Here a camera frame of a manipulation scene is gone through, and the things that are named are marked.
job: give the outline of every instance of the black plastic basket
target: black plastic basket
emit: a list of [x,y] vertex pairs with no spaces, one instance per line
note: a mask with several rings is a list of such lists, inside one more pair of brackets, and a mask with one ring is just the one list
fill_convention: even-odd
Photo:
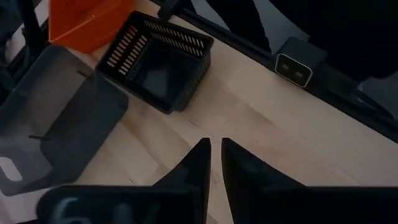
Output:
[[210,66],[213,38],[132,12],[96,67],[158,110],[182,111]]

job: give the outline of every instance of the gray plastic tray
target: gray plastic tray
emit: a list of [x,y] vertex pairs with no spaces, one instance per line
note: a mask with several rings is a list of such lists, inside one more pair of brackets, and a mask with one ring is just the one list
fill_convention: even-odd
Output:
[[75,181],[121,119],[127,96],[68,50],[50,46],[0,107],[0,190],[15,195]]

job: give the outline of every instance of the wooden tabletop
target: wooden tabletop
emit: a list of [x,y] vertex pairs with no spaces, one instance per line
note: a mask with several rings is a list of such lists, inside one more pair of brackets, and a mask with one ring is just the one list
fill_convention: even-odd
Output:
[[[138,11],[156,16],[158,5],[136,2]],[[204,33],[176,16],[170,21]],[[73,53],[94,67],[106,49]],[[208,223],[232,223],[221,172],[221,138],[229,137],[305,185],[398,185],[396,143],[219,40],[211,58],[183,113],[165,115],[129,95],[128,111],[77,184],[151,185],[209,137]],[[43,192],[5,198],[12,219],[33,218]]]

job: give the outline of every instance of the orange container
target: orange container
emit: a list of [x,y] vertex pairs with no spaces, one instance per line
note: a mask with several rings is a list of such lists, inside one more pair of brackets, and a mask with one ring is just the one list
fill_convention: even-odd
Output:
[[133,0],[51,0],[49,42],[90,53],[113,40]]

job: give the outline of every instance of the mesh basket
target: mesh basket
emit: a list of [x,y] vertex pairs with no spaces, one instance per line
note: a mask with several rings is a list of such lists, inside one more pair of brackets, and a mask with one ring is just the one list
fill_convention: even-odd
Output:
[[113,40],[133,0],[51,0],[49,42],[90,53]]
[[182,111],[210,66],[211,37],[133,12],[96,67],[169,114]]

